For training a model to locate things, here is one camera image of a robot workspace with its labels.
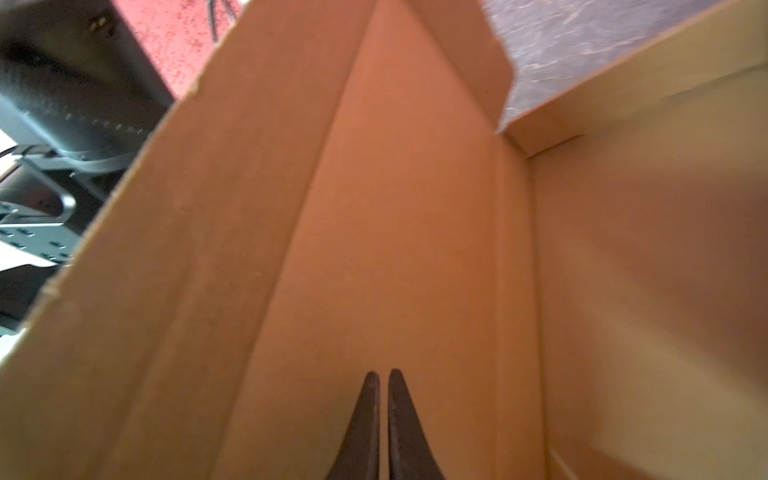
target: dark pointed tip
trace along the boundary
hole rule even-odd
[[[444,480],[399,369],[389,373],[390,480]]]
[[[379,396],[379,374],[368,372],[327,480],[379,478]]]

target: red speckled surface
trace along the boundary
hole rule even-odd
[[[214,45],[206,0],[113,0],[169,89],[180,97],[197,78]],[[239,9],[237,0],[233,7]],[[217,0],[219,36],[229,22]]]

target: purple marbled surface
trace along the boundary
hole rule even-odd
[[[485,0],[515,70],[502,124],[721,0]]]

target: white surface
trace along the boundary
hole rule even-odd
[[[8,150],[10,147],[16,145],[16,142],[0,130],[0,151]],[[0,178],[5,175],[5,172],[13,168],[13,162],[8,157],[0,158]],[[51,266],[53,263],[37,258],[29,253],[17,250],[10,245],[0,242],[0,271],[7,270],[19,265],[26,265],[31,263],[37,266]]]
[[[16,335],[4,335],[0,336],[0,364],[3,363],[5,357],[13,350],[13,347],[24,336],[24,330]]]

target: cardboard panel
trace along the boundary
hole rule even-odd
[[[447,478],[543,478],[527,177],[494,129],[406,4],[381,0],[215,478],[322,478],[363,376],[394,367]],[[522,435],[497,471],[497,439]]]
[[[768,61],[768,2],[729,0],[510,123],[528,155]]]
[[[768,471],[768,70],[535,161],[551,447],[578,478]]]
[[[247,9],[3,366],[1,477],[209,476],[372,7]]]
[[[544,478],[541,343],[535,288],[531,165],[500,142],[496,164],[496,478]]]
[[[512,67],[477,0],[408,0],[488,118],[499,122]]]

